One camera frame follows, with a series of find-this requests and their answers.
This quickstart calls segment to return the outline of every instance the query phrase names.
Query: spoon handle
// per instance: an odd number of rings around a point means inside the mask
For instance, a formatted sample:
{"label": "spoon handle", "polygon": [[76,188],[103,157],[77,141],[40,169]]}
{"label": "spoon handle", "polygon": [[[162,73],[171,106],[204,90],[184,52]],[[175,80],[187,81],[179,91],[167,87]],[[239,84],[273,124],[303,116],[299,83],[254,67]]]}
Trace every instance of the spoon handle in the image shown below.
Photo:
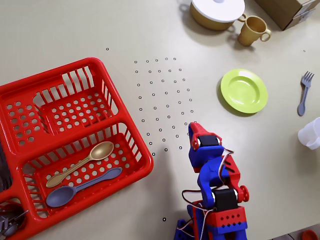
{"label": "spoon handle", "polygon": [[111,180],[111,179],[115,179],[116,177],[118,177],[121,173],[122,173],[122,167],[115,167],[115,168],[112,168],[110,169],[109,171],[105,172],[103,175],[95,178],[95,179],[92,179],[84,184],[81,184],[79,186],[76,186],[76,193],[83,190],[83,189],[86,189],[88,187],[91,187],[92,185],[94,184],[97,184],[97,183],[100,183],[104,180]]}
{"label": "spoon handle", "polygon": [[62,181],[68,176],[69,174],[73,173],[75,170],[78,168],[82,167],[85,165],[87,162],[93,160],[90,156],[87,156],[85,159],[79,161],[76,165],[73,167],[70,167],[67,171],[64,171],[62,173],[59,173],[57,175],[52,176],[47,182],[46,182],[46,187],[47,188],[53,188],[57,186],[58,184],[62,183]]}
{"label": "spoon handle", "polygon": [[298,106],[298,115],[303,116],[306,112],[306,98],[308,94],[308,87],[304,87],[303,96]]}

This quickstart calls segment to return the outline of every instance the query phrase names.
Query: cardboard box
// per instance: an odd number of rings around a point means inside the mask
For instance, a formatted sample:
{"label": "cardboard box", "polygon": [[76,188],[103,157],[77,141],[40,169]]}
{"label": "cardboard box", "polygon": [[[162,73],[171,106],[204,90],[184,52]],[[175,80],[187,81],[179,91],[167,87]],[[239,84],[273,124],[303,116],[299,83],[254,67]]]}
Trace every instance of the cardboard box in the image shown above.
{"label": "cardboard box", "polygon": [[320,0],[255,0],[282,29],[305,21]]}

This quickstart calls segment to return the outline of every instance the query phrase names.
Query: gold spoon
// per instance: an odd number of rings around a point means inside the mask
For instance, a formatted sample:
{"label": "gold spoon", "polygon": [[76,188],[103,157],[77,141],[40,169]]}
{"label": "gold spoon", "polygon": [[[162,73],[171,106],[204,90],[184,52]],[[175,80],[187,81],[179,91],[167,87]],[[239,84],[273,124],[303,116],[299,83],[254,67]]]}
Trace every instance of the gold spoon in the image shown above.
{"label": "gold spoon", "polygon": [[89,162],[91,160],[98,161],[98,160],[105,159],[106,157],[108,157],[112,153],[113,150],[114,150],[114,144],[110,141],[103,141],[103,142],[97,144],[96,146],[94,146],[94,148],[92,148],[89,155],[85,159],[81,160],[76,165],[69,168],[67,171],[64,171],[62,173],[59,173],[57,175],[52,176],[46,182],[46,187],[53,188],[53,187],[57,186],[58,184],[62,183],[62,181],[66,178],[66,176],[73,173],[75,170],[82,167],[87,162]]}

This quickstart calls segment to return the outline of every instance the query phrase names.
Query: beige table surface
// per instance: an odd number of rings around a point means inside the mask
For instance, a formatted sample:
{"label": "beige table surface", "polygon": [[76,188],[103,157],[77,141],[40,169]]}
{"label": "beige table surface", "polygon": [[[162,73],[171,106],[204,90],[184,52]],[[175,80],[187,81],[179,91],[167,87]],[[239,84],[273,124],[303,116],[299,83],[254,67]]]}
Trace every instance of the beige table surface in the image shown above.
{"label": "beige table surface", "polygon": [[[320,150],[310,151],[297,139],[298,130],[320,115],[319,11],[282,32],[248,0],[245,12],[264,18],[273,35],[244,48],[235,41],[240,22],[230,31],[209,31],[191,19],[189,5],[190,0],[1,1],[1,84],[97,57],[155,153],[148,177],[33,240],[173,239],[177,220],[188,218],[181,191],[198,188],[188,159],[185,123],[191,121],[235,151],[240,184],[250,192],[242,204],[248,239],[271,239],[320,222]],[[261,112],[235,114],[220,97],[221,77],[236,68],[263,79],[269,99]],[[315,77],[299,117],[306,71]]]}

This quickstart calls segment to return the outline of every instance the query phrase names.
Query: yellow cup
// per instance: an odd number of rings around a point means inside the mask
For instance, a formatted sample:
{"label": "yellow cup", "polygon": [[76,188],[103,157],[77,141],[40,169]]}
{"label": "yellow cup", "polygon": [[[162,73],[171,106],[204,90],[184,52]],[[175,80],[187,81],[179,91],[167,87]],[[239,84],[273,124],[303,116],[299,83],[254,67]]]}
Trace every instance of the yellow cup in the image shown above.
{"label": "yellow cup", "polygon": [[268,29],[266,22],[258,16],[249,16],[246,19],[238,19],[244,25],[241,28],[241,33],[238,41],[243,46],[251,46],[259,38],[262,42],[266,42],[271,37],[271,31]]}

